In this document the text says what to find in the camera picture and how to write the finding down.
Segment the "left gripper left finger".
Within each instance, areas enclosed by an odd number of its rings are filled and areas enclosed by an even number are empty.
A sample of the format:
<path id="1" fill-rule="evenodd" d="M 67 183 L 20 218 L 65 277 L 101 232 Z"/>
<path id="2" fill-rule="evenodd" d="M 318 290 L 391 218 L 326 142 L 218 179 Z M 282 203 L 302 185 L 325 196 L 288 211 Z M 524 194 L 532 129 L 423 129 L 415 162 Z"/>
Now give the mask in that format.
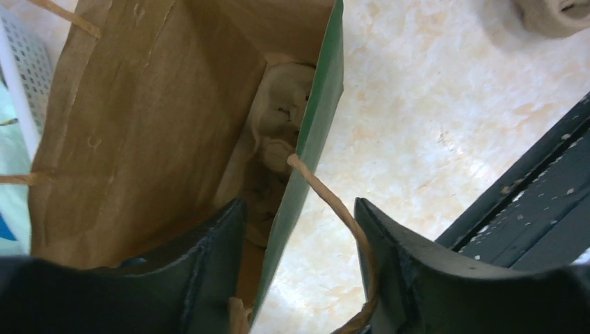
<path id="1" fill-rule="evenodd" d="M 246 204 L 116 268 L 79 270 L 35 257 L 1 258 L 2 333 L 227 333 Z"/>

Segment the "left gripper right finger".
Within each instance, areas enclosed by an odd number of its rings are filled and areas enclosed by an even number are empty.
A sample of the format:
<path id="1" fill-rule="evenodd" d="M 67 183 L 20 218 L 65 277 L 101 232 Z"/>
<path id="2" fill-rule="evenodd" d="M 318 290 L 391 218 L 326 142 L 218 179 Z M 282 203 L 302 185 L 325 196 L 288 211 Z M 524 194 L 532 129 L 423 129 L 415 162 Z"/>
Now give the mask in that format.
<path id="1" fill-rule="evenodd" d="M 370 333 L 588 333 L 589 267 L 526 272 L 460 255 L 364 198 L 354 216 L 377 258 Z"/>

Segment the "single pulp cup carrier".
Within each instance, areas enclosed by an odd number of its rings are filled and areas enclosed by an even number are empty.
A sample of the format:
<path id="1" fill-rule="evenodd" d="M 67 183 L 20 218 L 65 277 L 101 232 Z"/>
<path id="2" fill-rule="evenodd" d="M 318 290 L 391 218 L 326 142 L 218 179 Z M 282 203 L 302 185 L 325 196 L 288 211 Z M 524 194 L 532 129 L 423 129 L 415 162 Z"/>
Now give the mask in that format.
<path id="1" fill-rule="evenodd" d="M 266 248 L 285 192 L 315 68 L 302 63 L 270 67 L 258 86 L 244 128 L 221 178 L 214 205 L 234 198 L 247 204 L 246 239 Z"/>

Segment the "green brown paper bag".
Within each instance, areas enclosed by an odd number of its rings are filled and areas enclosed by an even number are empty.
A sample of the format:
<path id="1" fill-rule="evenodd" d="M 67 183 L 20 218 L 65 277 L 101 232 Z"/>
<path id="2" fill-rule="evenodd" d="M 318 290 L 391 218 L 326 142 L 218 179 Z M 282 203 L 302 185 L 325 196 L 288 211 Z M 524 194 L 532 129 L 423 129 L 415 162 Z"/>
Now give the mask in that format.
<path id="1" fill-rule="evenodd" d="M 31 254 L 116 268 L 208 221 L 265 72 L 315 68 L 297 160 L 316 168 L 343 91 L 341 1 L 80 1 L 28 175 Z M 308 186 L 291 172 L 268 250 L 244 245 L 227 333 L 248 333 Z"/>

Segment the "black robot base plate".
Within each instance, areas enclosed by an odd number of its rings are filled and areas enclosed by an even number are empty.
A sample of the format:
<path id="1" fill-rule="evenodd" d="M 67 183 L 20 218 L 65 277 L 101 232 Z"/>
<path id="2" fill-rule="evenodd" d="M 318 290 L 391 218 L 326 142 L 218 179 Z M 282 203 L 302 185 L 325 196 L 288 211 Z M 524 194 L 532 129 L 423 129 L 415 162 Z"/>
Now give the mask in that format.
<path id="1" fill-rule="evenodd" d="M 589 263 L 589 98 L 460 215 L 437 242 L 495 266 Z"/>

